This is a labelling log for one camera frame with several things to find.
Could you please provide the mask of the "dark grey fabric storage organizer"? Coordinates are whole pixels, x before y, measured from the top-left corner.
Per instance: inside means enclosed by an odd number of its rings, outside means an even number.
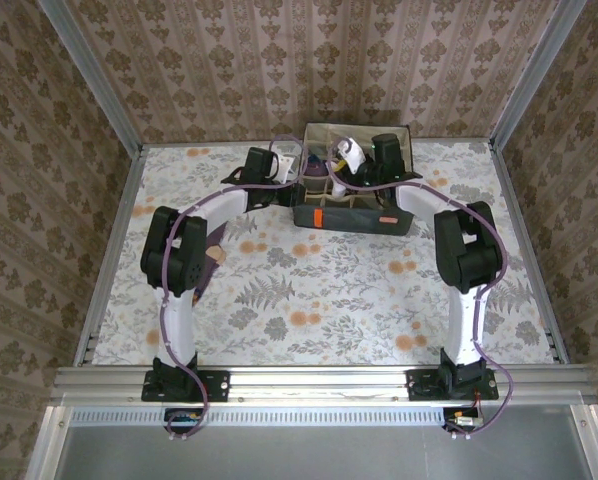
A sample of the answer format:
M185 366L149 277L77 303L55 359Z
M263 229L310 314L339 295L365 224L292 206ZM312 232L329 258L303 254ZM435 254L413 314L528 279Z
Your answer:
M339 160L335 149L340 140L354 139L366 152L370 152L371 139L379 134L395 134L401 144L406 167L415 172L410 127L372 126L341 123L308 123L304 131L304 144L308 156L316 154L326 163L328 175L307 177L299 183L296 203L293 207L294 224L298 227L323 229L347 233L404 236L408 233L413 215L401 210L396 204L393 188L362 192L348 176L335 176L330 162ZM343 184L347 195L333 198L333 182Z

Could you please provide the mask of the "purple sock with tan toe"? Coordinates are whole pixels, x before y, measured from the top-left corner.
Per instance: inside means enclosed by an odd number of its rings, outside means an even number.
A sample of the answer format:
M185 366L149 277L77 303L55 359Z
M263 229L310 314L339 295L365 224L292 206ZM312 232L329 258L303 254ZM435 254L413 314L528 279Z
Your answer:
M205 266L200 281L193 295L193 304L196 305L207 289L216 270L225 262L227 254L221 247L227 224L223 223L207 237L205 252Z

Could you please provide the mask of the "floral print tablecloth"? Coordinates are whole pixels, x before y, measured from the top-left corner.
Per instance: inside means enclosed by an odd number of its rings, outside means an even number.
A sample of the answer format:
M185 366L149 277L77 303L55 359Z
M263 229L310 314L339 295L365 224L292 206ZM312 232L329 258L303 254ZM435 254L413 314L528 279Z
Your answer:
M147 365L159 344L159 306L140 269L156 208L188 207L216 191L244 145L153 148L146 154L93 361ZM505 364L553 360L509 210L484 141L417 141L414 166L464 203L484 201L509 254L490 292L482 345ZM270 207L225 229L225 262L194 308L199 359L209 365L433 364L448 333L448 290L431 229L403 237L299 228Z

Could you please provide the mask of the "small connector board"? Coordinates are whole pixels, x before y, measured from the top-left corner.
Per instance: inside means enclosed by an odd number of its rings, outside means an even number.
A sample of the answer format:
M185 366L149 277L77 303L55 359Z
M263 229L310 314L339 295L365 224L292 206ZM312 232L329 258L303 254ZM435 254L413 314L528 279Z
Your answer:
M174 436L190 436L204 418L204 409L195 408L166 408L163 424L166 431Z
M481 410L476 406L444 408L443 418L445 421L443 428L449 432L470 433L484 424Z

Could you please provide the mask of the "grey metal panel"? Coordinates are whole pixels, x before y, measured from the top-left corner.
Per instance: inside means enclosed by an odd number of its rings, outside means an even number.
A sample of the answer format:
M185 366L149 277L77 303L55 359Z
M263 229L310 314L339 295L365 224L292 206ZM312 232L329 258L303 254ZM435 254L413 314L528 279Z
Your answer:
M187 441L155 427L69 431L56 480L592 480L567 430L555 439L427 427L215 427Z

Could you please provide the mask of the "aluminium side rail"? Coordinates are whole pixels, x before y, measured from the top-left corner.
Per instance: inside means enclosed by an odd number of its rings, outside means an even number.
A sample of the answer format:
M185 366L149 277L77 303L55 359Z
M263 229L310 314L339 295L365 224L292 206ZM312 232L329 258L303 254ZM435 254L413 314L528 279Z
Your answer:
M561 364L568 364L570 358L543 281L541 269L503 155L500 149L492 141L489 142L489 147L494 168L501 185L506 205L510 212L511 222L525 262L527 275L536 299L536 304L541 314L541 318L545 323L546 336L551 346L554 361Z
M131 213L140 187L148 148L141 146L132 159L126 182L120 196L107 247L99 270L95 288L85 317L79 343L75 352L73 366L82 367L92 362L93 347L97 344L98 334L105 317L106 307L110 298L120 254Z

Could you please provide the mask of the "aluminium frame post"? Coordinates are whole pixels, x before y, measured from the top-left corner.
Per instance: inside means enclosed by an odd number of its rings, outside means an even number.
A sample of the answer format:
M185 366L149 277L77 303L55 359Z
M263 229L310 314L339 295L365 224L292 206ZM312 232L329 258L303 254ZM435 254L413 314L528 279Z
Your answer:
M105 75L101 62L89 45L83 29L65 0L39 0L39 4L65 46L74 64L106 115L119 141L131 158L141 152L143 142L125 113L122 102Z
M554 13L490 135L490 144L494 150L502 150L512 136L584 10L586 2L587 0L558 1Z

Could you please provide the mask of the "aluminium mounting rail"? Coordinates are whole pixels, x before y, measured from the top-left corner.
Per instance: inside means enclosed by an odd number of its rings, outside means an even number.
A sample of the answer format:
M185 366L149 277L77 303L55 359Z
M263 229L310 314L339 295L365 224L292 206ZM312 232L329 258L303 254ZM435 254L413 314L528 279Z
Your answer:
M401 406L407 375L418 366L228 367L229 406ZM58 370L50 404L141 406L147 366L82 366ZM517 405L581 405L597 401L582 365L510 365Z

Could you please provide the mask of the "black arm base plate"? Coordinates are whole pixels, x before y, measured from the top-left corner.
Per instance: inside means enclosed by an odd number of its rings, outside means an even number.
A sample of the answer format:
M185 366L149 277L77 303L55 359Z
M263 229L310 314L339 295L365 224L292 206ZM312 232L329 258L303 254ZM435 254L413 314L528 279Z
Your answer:
M209 402L226 402L230 389L228 371L199 370L196 372ZM141 400L143 402L202 403L203 394L197 382L186 372L146 373Z
M412 401L462 400L473 401L477 396L482 400L500 398L494 372L486 369L480 378L452 384L449 374L443 376L438 369L408 370L406 387Z

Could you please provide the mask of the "aluminium frame bar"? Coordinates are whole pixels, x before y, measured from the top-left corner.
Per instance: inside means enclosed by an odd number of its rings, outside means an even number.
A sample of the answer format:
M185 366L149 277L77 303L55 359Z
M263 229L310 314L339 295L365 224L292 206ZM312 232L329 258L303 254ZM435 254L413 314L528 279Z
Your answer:
M25 480L54 480L65 444L73 408L46 408Z
M571 413L593 480L598 480L598 405L572 405Z

